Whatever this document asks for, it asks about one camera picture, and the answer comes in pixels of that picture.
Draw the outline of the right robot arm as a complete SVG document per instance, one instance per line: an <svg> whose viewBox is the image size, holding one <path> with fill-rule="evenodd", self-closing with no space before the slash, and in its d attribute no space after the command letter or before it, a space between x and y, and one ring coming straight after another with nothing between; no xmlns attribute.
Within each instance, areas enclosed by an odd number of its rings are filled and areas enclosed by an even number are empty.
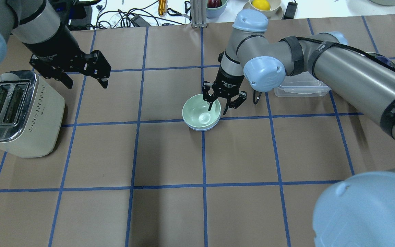
<svg viewBox="0 0 395 247"><path fill-rule="evenodd" d="M267 26L256 10L237 14L215 81L202 86L209 105L225 98L226 108L240 106L246 100L239 90L244 79L255 91L267 92L286 77L309 72L395 140L393 67L348 46L339 32L270 44ZM361 173L327 188L315 204L312 228L317 247L395 247L395 169Z"/></svg>

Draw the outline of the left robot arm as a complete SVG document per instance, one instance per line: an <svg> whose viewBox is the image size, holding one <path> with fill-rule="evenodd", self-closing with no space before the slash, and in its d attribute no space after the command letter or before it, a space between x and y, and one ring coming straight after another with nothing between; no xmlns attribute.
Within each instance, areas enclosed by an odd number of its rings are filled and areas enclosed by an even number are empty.
<svg viewBox="0 0 395 247"><path fill-rule="evenodd" d="M99 50L83 52L47 0L0 0L0 64L14 35L31 52L30 64L46 79L73 86L68 72L95 78L106 89L111 66Z"/></svg>

